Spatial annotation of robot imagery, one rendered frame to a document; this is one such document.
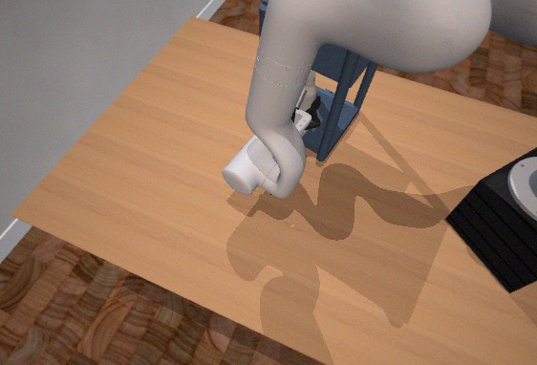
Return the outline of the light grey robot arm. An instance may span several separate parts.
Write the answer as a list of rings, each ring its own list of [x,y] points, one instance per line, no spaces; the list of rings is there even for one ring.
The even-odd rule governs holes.
[[[259,186],[280,199],[298,185],[306,149],[295,112],[322,45],[420,74],[461,63],[488,30],[537,46],[537,0],[268,0],[246,107],[254,135],[223,169],[225,181],[244,195]],[[516,163],[507,183],[537,221],[537,157]]]

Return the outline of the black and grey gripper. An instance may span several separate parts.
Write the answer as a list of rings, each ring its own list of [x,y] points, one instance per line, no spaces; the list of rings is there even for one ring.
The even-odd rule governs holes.
[[[296,109],[294,125],[296,126],[301,138],[308,132],[309,129],[317,128],[320,126],[321,122],[316,113],[316,110],[321,104],[320,98],[321,97],[317,97],[315,101],[311,104],[311,108],[307,111],[304,111],[302,109]]]

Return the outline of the grey stone-textured bottle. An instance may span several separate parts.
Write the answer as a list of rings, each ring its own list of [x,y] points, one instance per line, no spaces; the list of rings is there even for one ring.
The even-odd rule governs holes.
[[[300,106],[300,109],[302,109],[304,111],[307,111],[308,109],[310,109],[311,104],[316,99],[317,87],[314,84],[315,83],[315,77],[316,77],[316,73],[314,71],[310,71],[310,74],[308,76],[306,84],[305,84],[305,86],[303,88],[303,89],[307,90],[307,93],[306,93],[306,95],[304,97],[304,100],[303,100],[303,102],[302,102],[302,104]]]

